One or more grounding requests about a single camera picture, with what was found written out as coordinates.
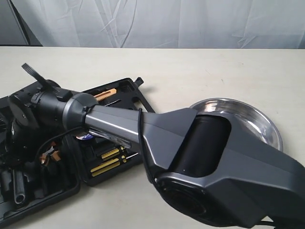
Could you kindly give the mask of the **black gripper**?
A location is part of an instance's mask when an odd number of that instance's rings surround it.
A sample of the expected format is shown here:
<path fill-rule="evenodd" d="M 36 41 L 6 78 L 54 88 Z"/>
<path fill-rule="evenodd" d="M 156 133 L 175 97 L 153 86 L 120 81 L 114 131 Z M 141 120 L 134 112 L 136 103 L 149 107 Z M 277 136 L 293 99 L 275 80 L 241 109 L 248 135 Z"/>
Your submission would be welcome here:
<path fill-rule="evenodd" d="M 34 161 L 38 149 L 48 139 L 46 130 L 22 126 L 16 119 L 12 119 L 5 134 L 0 160 L 9 167 Z"/>

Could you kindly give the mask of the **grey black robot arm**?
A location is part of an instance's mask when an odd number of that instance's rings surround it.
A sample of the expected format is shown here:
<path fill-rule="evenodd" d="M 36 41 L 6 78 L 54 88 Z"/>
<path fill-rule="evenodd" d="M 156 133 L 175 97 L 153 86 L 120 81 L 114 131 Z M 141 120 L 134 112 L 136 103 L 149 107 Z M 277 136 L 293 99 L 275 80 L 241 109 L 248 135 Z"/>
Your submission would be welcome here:
<path fill-rule="evenodd" d="M 163 114 L 100 104 L 38 80 L 5 98 L 10 134 L 91 134 L 139 153 L 172 208 L 213 227 L 305 226 L 305 168 L 256 137 L 237 115 L 195 107 Z"/>

